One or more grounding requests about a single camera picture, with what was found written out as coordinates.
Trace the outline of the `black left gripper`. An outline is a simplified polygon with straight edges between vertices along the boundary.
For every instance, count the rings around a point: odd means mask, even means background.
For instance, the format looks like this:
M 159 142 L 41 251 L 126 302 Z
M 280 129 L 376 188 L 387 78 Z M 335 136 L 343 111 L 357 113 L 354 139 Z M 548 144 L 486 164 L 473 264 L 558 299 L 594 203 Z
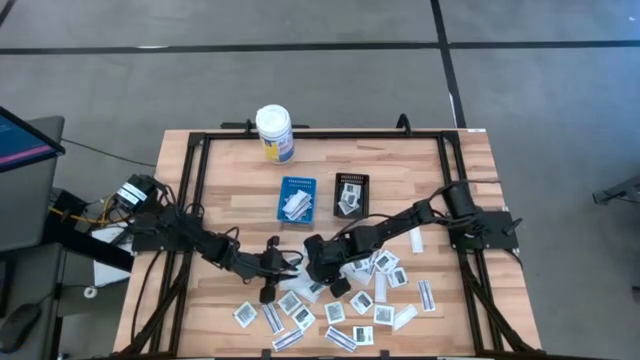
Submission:
M 231 269 L 244 281 L 254 277 L 264 279 L 264 286 L 260 290 L 259 301 L 261 304 L 269 304 L 275 301 L 276 288 L 283 280 L 295 278 L 298 274 L 284 274 L 285 271 L 296 271 L 297 263 L 291 263 L 284 258 L 278 249 L 280 238 L 272 236 L 263 253 L 251 254 L 236 252 L 232 255 Z

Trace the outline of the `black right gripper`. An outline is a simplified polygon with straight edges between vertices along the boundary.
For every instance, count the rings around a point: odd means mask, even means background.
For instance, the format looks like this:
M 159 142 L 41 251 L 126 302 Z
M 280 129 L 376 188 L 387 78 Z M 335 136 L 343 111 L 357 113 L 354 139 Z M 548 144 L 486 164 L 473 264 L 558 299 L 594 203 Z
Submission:
M 364 258 L 364 252 L 357 249 L 353 241 L 345 238 L 324 240 L 315 234 L 305 239 L 303 245 L 308 257 L 306 271 L 313 281 L 335 281 L 329 286 L 334 298 L 340 298 L 352 289 L 346 277 L 339 277 L 345 264 Z

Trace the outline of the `blue striped fabric bandage packet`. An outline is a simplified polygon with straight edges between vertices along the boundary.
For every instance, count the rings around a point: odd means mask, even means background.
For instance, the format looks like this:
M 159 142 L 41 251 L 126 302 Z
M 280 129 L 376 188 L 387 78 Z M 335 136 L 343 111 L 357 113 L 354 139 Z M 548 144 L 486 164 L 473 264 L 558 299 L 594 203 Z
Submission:
M 267 323 L 274 335 L 284 330 L 284 325 L 273 303 L 263 304 L 261 306 Z
M 428 280 L 419 280 L 418 289 L 421 298 L 421 304 L 424 312 L 432 312 L 436 310 L 432 289 Z
M 275 352 L 283 351 L 299 342 L 304 337 L 304 331 L 300 328 L 295 328 L 282 336 L 272 341 L 272 346 Z
M 333 326 L 328 327 L 325 337 L 335 345 L 350 353 L 354 352 L 358 347 L 357 343 L 351 337 L 337 330 Z

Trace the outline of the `blue plastic basket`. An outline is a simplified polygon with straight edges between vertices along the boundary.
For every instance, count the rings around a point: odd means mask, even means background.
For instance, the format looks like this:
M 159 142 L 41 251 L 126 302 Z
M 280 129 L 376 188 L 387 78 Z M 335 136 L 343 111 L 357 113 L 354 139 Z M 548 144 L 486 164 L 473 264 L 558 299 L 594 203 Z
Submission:
M 309 208 L 305 216 L 299 221 L 290 220 L 287 215 L 283 212 L 283 207 L 286 203 L 286 200 L 295 195 L 299 190 L 302 190 L 311 195 L 310 198 L 304 199 L 300 204 L 304 204 L 307 201 L 312 203 L 312 207 Z M 277 208 L 277 219 L 282 222 L 288 223 L 296 223 L 296 224 L 311 224 L 314 218 L 314 209 L 316 205 L 316 180 L 313 178 L 304 178 L 304 177 L 291 177 L 285 176 L 282 179 L 282 186 L 280 191 L 280 197 Z

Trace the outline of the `black plastic basket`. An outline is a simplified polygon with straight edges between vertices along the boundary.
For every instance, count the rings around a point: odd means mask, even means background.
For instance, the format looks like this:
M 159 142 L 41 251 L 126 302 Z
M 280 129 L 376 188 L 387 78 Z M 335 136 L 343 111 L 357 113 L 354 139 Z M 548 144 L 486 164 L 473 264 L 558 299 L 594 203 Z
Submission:
M 361 186 L 361 194 L 358 197 L 358 206 L 353 207 L 354 211 L 349 215 L 344 215 L 338 206 L 339 201 L 345 202 L 347 192 L 343 190 L 345 183 L 358 184 Z M 339 218 L 363 218 L 369 214 L 369 176 L 366 174 L 337 173 L 334 186 L 333 215 Z

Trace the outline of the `disinfecting wipes canister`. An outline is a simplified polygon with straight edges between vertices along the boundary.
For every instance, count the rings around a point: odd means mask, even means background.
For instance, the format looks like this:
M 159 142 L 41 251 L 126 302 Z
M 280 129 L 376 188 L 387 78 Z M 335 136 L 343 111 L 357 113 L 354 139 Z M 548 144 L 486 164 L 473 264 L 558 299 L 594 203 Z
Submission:
M 269 104 L 257 110 L 255 120 L 267 159 L 277 164 L 291 160 L 295 146 L 288 110 Z

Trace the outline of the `white paper sheet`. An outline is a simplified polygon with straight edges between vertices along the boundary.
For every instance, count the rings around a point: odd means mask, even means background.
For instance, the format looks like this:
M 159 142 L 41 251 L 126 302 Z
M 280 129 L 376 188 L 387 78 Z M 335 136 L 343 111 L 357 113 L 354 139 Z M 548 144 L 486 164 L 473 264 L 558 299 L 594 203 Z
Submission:
M 124 227 L 107 227 L 100 230 L 95 230 L 91 233 L 92 237 L 96 240 L 115 245 L 118 248 L 128 252 L 130 255 L 132 251 L 132 237 L 125 233 Z M 102 287 L 111 283 L 121 282 L 130 278 L 130 272 L 126 270 L 120 270 L 110 265 L 100 263 L 96 260 L 93 261 L 94 268 L 94 284 L 97 287 Z

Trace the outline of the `black desk beam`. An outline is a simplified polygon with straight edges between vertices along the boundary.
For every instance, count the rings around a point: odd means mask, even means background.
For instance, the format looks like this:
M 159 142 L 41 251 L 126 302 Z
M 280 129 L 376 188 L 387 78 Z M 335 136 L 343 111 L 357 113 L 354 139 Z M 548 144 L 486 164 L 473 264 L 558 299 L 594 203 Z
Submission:
M 134 257 L 115 245 L 94 239 L 86 230 L 97 226 L 99 221 L 86 216 L 89 203 L 63 189 L 54 188 L 45 221 L 43 242 L 58 243 L 66 250 L 110 265 L 120 270 L 131 271 Z

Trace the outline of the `black computer mouse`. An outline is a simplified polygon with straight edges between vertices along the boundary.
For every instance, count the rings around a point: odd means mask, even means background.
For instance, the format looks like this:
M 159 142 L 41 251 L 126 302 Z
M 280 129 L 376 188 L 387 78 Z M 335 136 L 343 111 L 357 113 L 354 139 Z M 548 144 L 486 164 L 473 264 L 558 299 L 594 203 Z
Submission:
M 38 303 L 22 304 L 12 312 L 0 326 L 0 353 L 10 354 L 19 350 L 40 316 Z

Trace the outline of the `computer monitor screen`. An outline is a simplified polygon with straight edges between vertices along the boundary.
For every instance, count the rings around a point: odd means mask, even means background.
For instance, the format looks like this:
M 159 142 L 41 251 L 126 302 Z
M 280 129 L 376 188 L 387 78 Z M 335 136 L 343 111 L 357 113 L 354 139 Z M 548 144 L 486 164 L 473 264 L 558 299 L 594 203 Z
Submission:
M 0 173 L 53 159 L 66 149 L 44 132 L 0 106 Z

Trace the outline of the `grey stand leg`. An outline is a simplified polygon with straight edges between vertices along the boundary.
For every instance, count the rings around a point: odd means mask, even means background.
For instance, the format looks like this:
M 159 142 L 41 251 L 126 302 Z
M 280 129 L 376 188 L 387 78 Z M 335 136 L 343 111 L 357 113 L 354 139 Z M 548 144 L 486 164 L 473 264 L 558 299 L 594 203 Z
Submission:
M 633 176 L 608 189 L 592 193 L 595 204 L 605 205 L 611 200 L 640 204 L 640 175 Z

